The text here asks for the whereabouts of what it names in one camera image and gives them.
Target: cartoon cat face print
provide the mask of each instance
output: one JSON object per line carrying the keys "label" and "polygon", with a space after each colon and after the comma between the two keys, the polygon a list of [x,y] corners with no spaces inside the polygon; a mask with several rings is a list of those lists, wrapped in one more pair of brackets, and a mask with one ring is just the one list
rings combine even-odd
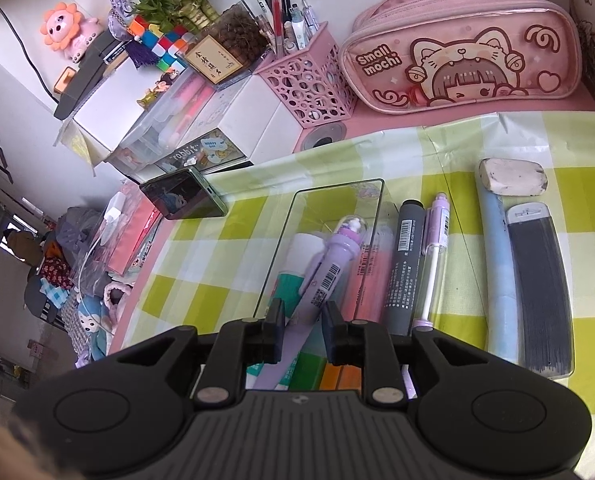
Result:
{"label": "cartoon cat face print", "polygon": [[406,75],[420,84],[430,105],[527,94],[519,88],[524,56],[513,51],[501,28],[487,28],[474,40],[447,44],[420,39],[413,42],[411,57],[415,64]]}

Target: smartphone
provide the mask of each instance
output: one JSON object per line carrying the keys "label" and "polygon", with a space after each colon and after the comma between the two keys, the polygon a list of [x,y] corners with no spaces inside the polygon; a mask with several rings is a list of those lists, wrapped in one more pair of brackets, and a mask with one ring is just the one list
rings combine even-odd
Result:
{"label": "smartphone", "polygon": [[202,174],[187,166],[140,185],[167,220],[226,216],[228,207]]}

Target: eraser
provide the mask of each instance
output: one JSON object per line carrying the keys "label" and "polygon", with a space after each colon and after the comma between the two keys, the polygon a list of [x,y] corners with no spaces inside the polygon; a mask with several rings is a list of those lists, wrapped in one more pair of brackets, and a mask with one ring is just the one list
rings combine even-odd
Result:
{"label": "eraser", "polygon": [[479,168],[482,185],[503,196],[538,196],[546,191],[544,168],[529,160],[485,158]]}

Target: yellow-green checkered tablecloth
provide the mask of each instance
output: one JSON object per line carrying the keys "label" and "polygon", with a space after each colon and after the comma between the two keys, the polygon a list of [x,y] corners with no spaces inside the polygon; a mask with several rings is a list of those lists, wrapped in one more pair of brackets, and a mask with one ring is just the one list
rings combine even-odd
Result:
{"label": "yellow-green checkered tablecloth", "polygon": [[[474,171],[482,158],[540,163],[557,229],[574,317],[575,372],[564,384],[594,415],[578,471],[595,471],[595,112],[489,114],[433,127],[401,128],[211,175],[230,212],[180,221],[154,265],[123,346],[179,324],[201,333],[255,310],[293,195],[301,189],[382,178],[396,203],[430,205],[448,192],[453,219],[437,328],[481,348],[486,278]],[[520,200],[505,199],[510,206]]]}

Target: rubik's cube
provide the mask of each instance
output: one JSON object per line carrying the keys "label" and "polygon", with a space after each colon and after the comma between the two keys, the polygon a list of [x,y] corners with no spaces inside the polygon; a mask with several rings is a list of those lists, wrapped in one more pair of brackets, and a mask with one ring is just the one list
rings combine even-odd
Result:
{"label": "rubik's cube", "polygon": [[177,72],[184,70],[184,65],[175,56],[193,39],[193,34],[184,27],[178,25],[171,32],[163,34],[157,25],[148,23],[142,16],[137,16],[129,25],[129,32],[138,36],[140,41],[160,58],[158,67],[162,72],[166,72],[169,68]]}

